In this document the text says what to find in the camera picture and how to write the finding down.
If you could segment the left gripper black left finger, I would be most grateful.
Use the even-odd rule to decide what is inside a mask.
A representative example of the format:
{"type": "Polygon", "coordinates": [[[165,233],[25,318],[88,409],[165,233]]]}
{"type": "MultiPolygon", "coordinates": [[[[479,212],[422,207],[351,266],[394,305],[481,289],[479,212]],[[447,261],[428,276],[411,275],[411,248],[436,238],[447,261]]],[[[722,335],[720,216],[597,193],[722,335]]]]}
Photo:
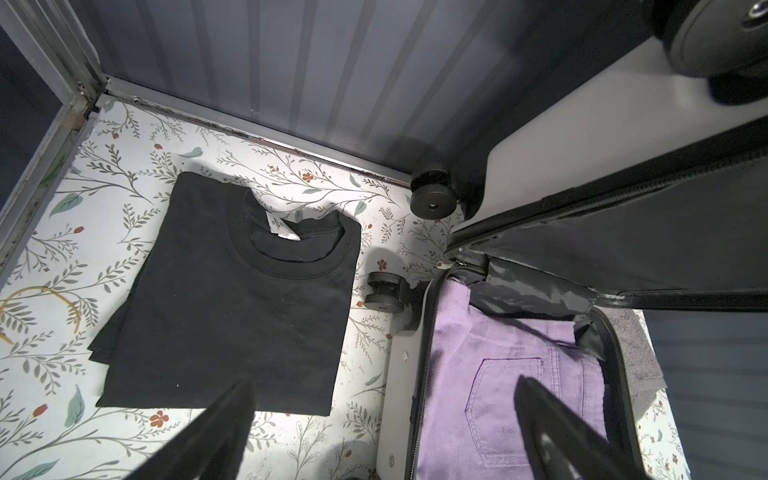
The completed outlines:
{"type": "Polygon", "coordinates": [[[255,385],[234,383],[131,472],[130,479],[234,479],[256,412],[255,385]]]}

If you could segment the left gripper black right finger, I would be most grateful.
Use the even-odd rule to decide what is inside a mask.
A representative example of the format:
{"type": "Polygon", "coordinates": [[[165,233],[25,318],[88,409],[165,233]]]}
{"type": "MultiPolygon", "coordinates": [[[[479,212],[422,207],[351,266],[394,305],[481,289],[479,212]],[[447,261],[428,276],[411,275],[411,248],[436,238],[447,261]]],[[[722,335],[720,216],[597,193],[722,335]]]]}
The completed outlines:
{"type": "Polygon", "coordinates": [[[626,388],[611,389],[601,435],[539,381],[520,377],[514,405],[536,479],[646,479],[626,388]]]}

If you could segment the purple jeans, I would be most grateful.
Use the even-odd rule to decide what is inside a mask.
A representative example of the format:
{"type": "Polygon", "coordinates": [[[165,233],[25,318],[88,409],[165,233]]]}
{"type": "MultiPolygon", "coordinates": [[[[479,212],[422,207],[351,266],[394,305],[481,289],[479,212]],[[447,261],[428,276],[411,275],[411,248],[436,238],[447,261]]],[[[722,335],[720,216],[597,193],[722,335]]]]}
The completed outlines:
{"type": "Polygon", "coordinates": [[[495,318],[448,280],[439,297],[415,476],[530,479],[514,407],[520,377],[538,380],[604,435],[604,377],[571,321],[495,318]]]}

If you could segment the black t-shirt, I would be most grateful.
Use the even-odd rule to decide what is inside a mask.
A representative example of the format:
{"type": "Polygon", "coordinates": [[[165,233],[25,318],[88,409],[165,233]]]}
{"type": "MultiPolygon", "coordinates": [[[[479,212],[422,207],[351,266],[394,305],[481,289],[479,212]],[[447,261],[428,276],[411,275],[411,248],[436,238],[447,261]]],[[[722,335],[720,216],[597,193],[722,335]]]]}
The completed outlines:
{"type": "Polygon", "coordinates": [[[205,408],[239,380],[260,411],[326,416],[352,303],[358,222],[272,232],[251,189],[184,172],[124,303],[90,344],[102,408],[205,408]]]}

